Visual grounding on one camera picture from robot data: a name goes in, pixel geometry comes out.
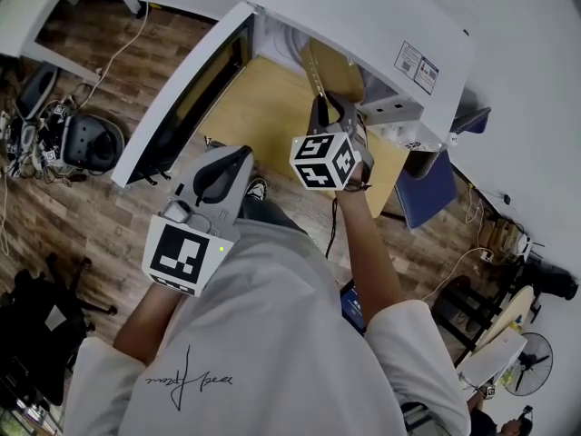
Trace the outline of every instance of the cable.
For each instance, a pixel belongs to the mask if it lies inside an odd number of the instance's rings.
[[[8,171],[4,172],[4,208],[2,210],[2,224],[0,224],[0,248],[3,254],[7,257],[10,254],[10,248],[8,247],[8,237],[6,236],[6,210],[8,203]]]
[[[456,262],[456,264],[454,265],[454,268],[452,268],[452,271],[450,272],[450,274],[448,276],[446,276],[446,278],[444,278],[440,284],[438,284],[438,287],[436,289],[434,289],[432,292],[430,292],[427,296],[422,297],[422,301],[425,301],[428,297],[431,297],[432,295],[434,295],[436,293],[436,291],[442,287],[442,285],[444,284],[444,282],[446,282],[448,279],[450,279],[450,276],[452,276],[452,274],[454,274],[454,271],[458,268],[458,265],[460,265],[460,262],[462,261],[462,259],[464,257],[466,257],[469,253],[472,253],[474,251],[482,251],[482,252],[488,252],[492,254],[492,251],[490,251],[489,249],[485,249],[484,247],[477,247],[476,249],[470,249],[467,252],[464,252],[462,254],[462,256],[460,258],[458,258],[458,261]]]
[[[476,385],[475,385],[473,382],[471,382],[471,381],[470,381],[470,380],[469,380],[469,379],[466,377],[466,375],[465,375],[463,372],[460,372],[460,373],[458,374],[458,377],[459,377],[459,379],[460,379],[460,380],[462,380],[463,382],[465,382],[465,383],[468,385],[468,387],[467,387],[467,388],[464,388],[462,391],[465,391],[466,389],[473,388],[473,389],[475,389],[476,391],[480,392],[480,394],[484,395],[484,392],[482,392],[482,391],[480,390],[480,388],[478,388],[478,386],[476,386]]]
[[[329,259],[329,252],[330,248],[333,245],[333,241],[335,241],[335,233],[337,232],[337,207],[339,203],[337,202],[337,197],[333,199],[333,205],[331,206],[332,213],[333,213],[333,223],[330,227],[330,240],[329,245],[327,246],[327,251],[325,252],[325,258]]]
[[[107,67],[103,71],[103,74],[101,75],[101,79],[99,79],[99,82],[94,85],[93,89],[91,89],[91,92],[89,93],[87,98],[84,99],[83,103],[79,105],[79,110],[81,108],[83,108],[85,105],[87,105],[89,100],[91,100],[91,97],[93,96],[94,91],[97,90],[97,87],[99,87],[99,85],[101,85],[101,83],[104,81],[105,77],[107,76],[107,73],[109,73],[109,68],[111,68],[111,64],[113,63],[115,58],[117,58],[117,56],[123,50],[125,50],[129,45],[131,45],[133,42],[135,42],[137,40],[137,38],[142,34],[143,29],[145,28],[145,24],[147,23],[147,16],[148,15],[149,15],[149,2],[145,2],[145,16],[143,17],[142,26],[139,28],[139,31],[137,32],[137,34],[135,35],[135,37],[133,39],[131,39],[127,44],[125,44],[123,47],[121,47],[119,50],[117,50],[117,52],[111,57],[111,60],[109,60],[109,64],[107,65]]]
[[[478,215],[478,208],[482,207],[482,212],[484,212],[484,206],[482,205],[482,199],[478,199],[478,203],[476,205],[476,212],[474,213],[474,216],[472,218],[468,219],[468,215],[470,214],[470,211],[472,210],[472,188],[473,187],[474,187],[474,184],[468,185],[468,196],[470,197],[470,206],[468,207],[468,209],[466,211],[466,216],[464,217],[464,223],[472,223],[474,220],[476,220],[476,217]]]
[[[480,215],[480,224],[478,225],[478,233],[476,235],[476,246],[481,249],[480,247],[480,233],[482,233],[482,223],[484,222],[484,205],[482,201],[480,201],[480,209],[482,210],[482,214]]]

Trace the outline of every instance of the black office chair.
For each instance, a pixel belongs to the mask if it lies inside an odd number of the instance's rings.
[[[91,265],[84,259],[69,289],[56,272],[56,255],[46,259],[54,282],[44,273],[33,278],[22,270],[15,277],[15,288],[0,302],[0,401],[5,408],[14,407],[16,399],[27,406],[48,407],[46,401],[61,405],[64,397],[64,374],[72,369],[76,354],[87,331],[82,309],[116,314],[75,295],[81,274]]]

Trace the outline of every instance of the black sneaker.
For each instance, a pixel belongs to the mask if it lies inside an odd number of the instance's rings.
[[[262,201],[266,197],[266,186],[267,184],[264,179],[256,177],[248,183],[244,197]]]

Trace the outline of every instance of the white cord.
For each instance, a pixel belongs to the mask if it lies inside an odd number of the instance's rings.
[[[474,213],[474,216],[472,218],[468,219],[468,216],[470,215],[470,211],[472,210],[472,186],[468,185],[468,196],[470,197],[470,206],[468,207],[467,211],[466,211],[466,216],[464,217],[464,223],[472,223],[474,220],[476,220],[476,217],[478,215],[478,208],[480,208],[480,205],[482,205],[482,200],[478,199],[478,203],[476,205],[476,212]]]
[[[91,100],[91,97],[94,94],[94,91],[97,90],[97,87],[99,87],[99,85],[104,81],[105,77],[107,76],[107,73],[109,73],[109,68],[111,68],[111,63],[114,61],[115,58],[117,58],[117,56],[123,51],[125,50],[129,45],[131,45],[133,42],[135,42],[137,40],[137,38],[142,34],[143,29],[145,28],[145,24],[147,23],[147,16],[149,15],[149,2],[145,2],[145,16],[143,17],[143,22],[142,22],[142,26],[140,27],[139,31],[137,32],[137,35],[131,39],[127,44],[125,44],[123,47],[121,47],[117,53],[115,53],[112,57],[111,60],[109,60],[109,64],[107,65],[107,67],[105,68],[105,70],[103,71],[103,74],[101,75],[101,79],[99,79],[99,82],[97,84],[94,85],[93,89],[91,89],[91,92],[89,93],[89,96],[84,100],[84,102],[79,106],[79,109],[83,108],[85,105],[87,105],[87,103],[89,102],[89,100]]]
[[[431,297],[432,295],[434,295],[436,293],[436,291],[440,287],[442,287],[444,282],[446,282],[448,279],[450,279],[450,276],[452,276],[452,274],[454,274],[454,271],[458,268],[458,265],[460,265],[460,262],[462,261],[462,259],[464,257],[466,257],[469,253],[474,252],[474,251],[483,251],[483,252],[492,253],[492,251],[490,251],[489,249],[485,249],[483,247],[477,247],[476,249],[470,249],[469,251],[464,252],[464,254],[460,258],[458,258],[458,261],[454,265],[454,268],[452,268],[452,271],[450,272],[450,274],[448,276],[446,276],[446,278],[444,278],[440,284],[438,284],[438,287],[436,289],[434,289],[432,292],[430,292],[427,296],[423,297],[422,301],[425,301],[428,297]]]
[[[480,233],[482,233],[482,223],[484,222],[484,205],[482,204],[482,201],[480,201],[480,210],[482,211],[482,214],[480,215],[480,224],[478,225],[478,233],[476,235],[476,246],[481,249]]]
[[[2,210],[2,224],[0,224],[0,248],[7,257],[10,253],[8,247],[8,237],[6,236],[6,204],[8,203],[8,170],[4,170],[4,209]]]

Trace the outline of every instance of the fiducial marker cube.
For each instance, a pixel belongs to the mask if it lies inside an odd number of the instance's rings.
[[[313,191],[342,191],[360,161],[347,133],[292,139],[290,166],[302,185]]]

